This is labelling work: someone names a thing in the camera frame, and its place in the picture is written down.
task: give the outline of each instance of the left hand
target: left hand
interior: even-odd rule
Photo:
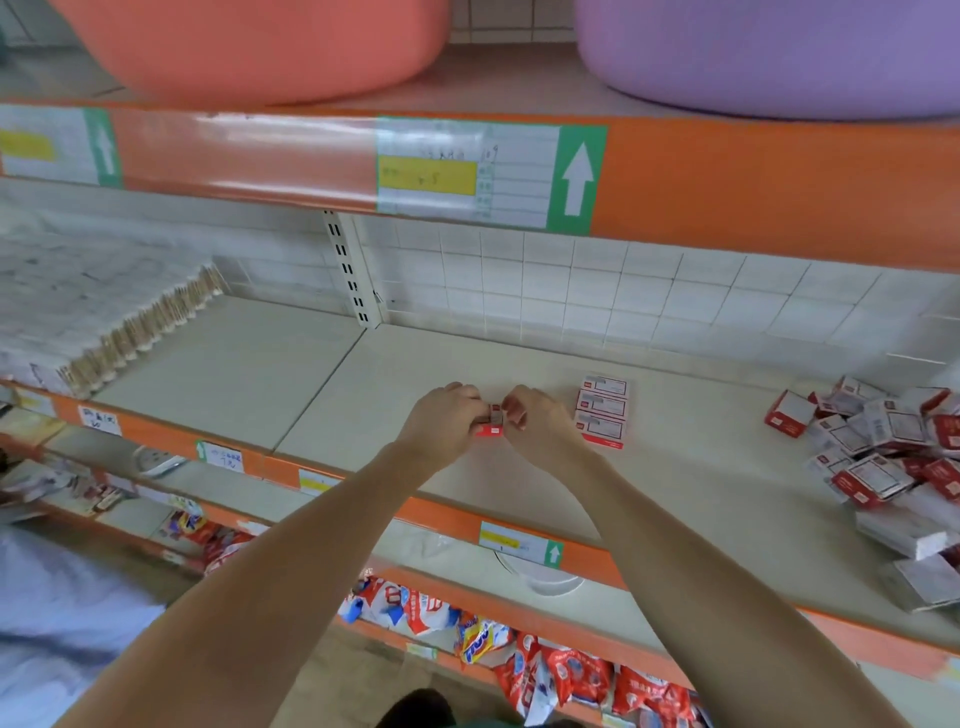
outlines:
[[[452,381],[417,401],[396,442],[442,470],[467,451],[479,426],[474,422],[489,412],[476,387]]]

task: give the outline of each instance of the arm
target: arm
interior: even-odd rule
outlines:
[[[719,725],[907,728],[856,665],[773,590],[594,452],[564,406],[517,387],[506,436],[580,501],[657,636]]]
[[[487,411],[459,382],[427,394],[395,442],[191,589],[57,727],[267,728],[394,513]]]

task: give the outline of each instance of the hand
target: hand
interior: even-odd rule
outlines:
[[[503,400],[503,411],[504,435],[514,449],[558,479],[570,457],[590,453],[566,407],[539,389],[514,387]]]
[[[488,414],[476,387],[452,381],[417,401],[396,441],[439,471],[467,451],[480,426],[475,422]]]

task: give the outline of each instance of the floor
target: floor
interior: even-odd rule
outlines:
[[[49,519],[18,527],[108,564],[170,603],[196,577],[100,534]],[[272,728],[368,728],[407,692],[431,687],[450,702],[459,723],[519,716],[493,686],[480,685],[414,655],[369,640],[334,623],[317,644],[276,715]]]

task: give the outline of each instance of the forearm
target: forearm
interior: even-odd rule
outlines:
[[[598,453],[584,450],[558,477],[720,725],[814,725],[824,716],[844,726],[907,725],[793,607]]]
[[[384,448],[194,587],[59,728],[268,726],[377,539],[432,473],[409,449]]]

